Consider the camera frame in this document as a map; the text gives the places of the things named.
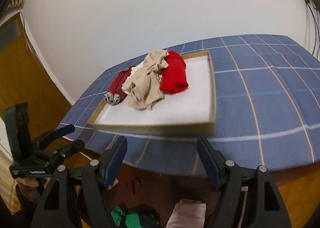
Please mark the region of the person's left hand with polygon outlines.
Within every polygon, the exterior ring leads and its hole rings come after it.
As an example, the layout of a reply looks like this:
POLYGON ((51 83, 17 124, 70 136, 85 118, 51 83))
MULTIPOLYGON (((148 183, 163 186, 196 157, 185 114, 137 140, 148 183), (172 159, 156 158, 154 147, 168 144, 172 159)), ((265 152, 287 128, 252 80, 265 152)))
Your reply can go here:
POLYGON ((38 203, 40 194, 38 188, 45 189, 50 181, 50 178, 17 178, 15 179, 20 189, 21 194, 33 203, 38 203))

